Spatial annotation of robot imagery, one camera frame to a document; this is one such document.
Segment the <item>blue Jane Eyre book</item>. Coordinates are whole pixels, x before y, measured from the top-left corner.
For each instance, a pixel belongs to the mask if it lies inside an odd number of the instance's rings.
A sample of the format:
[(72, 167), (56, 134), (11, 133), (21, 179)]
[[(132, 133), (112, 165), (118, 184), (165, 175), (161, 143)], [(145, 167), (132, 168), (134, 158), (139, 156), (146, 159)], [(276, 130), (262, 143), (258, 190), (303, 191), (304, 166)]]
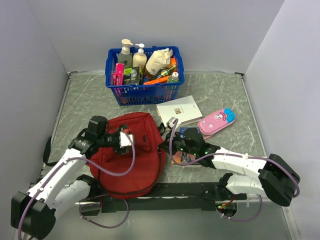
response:
[[(185, 130), (187, 129), (191, 129), (191, 128), (195, 128), (197, 129), (197, 132), (200, 133), (200, 129), (199, 127), (180, 127), (179, 128), (179, 136), (181, 138), (184, 138), (183, 136), (183, 133)], [(192, 154), (188, 154), (188, 153), (185, 153), (185, 152), (181, 152), (181, 151), (177, 151), (174, 155), (173, 155), (173, 159), (179, 163), (179, 164), (183, 164), (183, 163), (190, 163), (192, 161), (194, 161), (196, 159), (196, 156), (195, 155), (192, 155)], [(175, 164), (173, 161), (171, 161), (171, 166), (173, 167), (181, 167), (177, 164)], [(192, 168), (200, 168), (201, 165), (200, 163), (194, 163), (192, 165), (187, 165), (187, 166), (182, 166), (182, 167), (192, 167)]]

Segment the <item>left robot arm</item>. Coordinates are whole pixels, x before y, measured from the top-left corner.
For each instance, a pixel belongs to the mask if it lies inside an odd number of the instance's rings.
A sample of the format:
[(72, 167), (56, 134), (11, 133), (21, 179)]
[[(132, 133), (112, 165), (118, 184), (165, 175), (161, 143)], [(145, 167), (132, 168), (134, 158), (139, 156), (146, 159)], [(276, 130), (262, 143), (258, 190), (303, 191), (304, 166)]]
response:
[(93, 116), (87, 128), (83, 129), (68, 145), (61, 159), (52, 169), (27, 192), (18, 191), (11, 199), (10, 224), (17, 230), (17, 239), (24, 237), (42, 240), (53, 229), (56, 220), (80, 200), (95, 200), (99, 195), (96, 180), (82, 175), (71, 185), (67, 182), (77, 170), (90, 163), (100, 171), (122, 177), (126, 170), (115, 173), (94, 163), (90, 158), (100, 148), (112, 148), (121, 154), (134, 148), (134, 137), (127, 124), (109, 133), (110, 126), (103, 116)]

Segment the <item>red backpack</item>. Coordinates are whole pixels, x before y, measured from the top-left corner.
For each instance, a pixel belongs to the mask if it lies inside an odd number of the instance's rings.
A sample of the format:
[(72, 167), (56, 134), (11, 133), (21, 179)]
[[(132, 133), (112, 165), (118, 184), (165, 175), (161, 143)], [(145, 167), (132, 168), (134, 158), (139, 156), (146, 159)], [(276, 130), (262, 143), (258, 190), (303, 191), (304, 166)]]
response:
[[(163, 142), (158, 127), (150, 113), (133, 112), (109, 120), (105, 128), (114, 133), (121, 125), (128, 125), (134, 136), (134, 146), (127, 154), (117, 155), (112, 148), (100, 148), (91, 157), (90, 172), (107, 194), (140, 193), (151, 189), (163, 173), (166, 152), (158, 148)], [(94, 164), (113, 173), (102, 172)]]

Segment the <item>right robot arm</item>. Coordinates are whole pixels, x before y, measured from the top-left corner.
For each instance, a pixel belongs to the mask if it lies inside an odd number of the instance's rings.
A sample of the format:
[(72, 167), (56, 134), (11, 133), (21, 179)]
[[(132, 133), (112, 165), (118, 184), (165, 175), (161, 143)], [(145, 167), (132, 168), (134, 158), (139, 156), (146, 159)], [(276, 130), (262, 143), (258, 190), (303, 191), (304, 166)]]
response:
[(226, 170), (218, 187), (222, 199), (255, 194), (288, 207), (300, 193), (301, 178), (279, 155), (259, 157), (232, 152), (206, 142), (194, 127), (183, 133), (169, 132), (159, 148), (172, 155), (177, 152), (189, 154), (195, 158), (194, 163), (207, 168)]

